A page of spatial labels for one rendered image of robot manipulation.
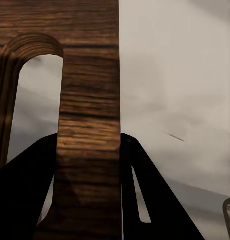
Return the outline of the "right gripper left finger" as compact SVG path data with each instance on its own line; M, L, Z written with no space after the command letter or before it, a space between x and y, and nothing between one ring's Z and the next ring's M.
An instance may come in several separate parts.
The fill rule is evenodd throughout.
M0 169L0 240L32 240L55 176L58 133Z

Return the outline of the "cutting board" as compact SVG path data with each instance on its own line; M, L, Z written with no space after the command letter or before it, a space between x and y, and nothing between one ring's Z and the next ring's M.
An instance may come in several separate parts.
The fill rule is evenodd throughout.
M119 0L0 0L0 169L20 72L63 58L52 205L32 240L123 240Z

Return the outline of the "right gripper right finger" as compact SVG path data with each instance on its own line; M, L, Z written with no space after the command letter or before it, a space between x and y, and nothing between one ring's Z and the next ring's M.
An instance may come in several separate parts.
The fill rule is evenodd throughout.
M151 223L140 220L134 168ZM205 240L140 142L121 134L123 240Z

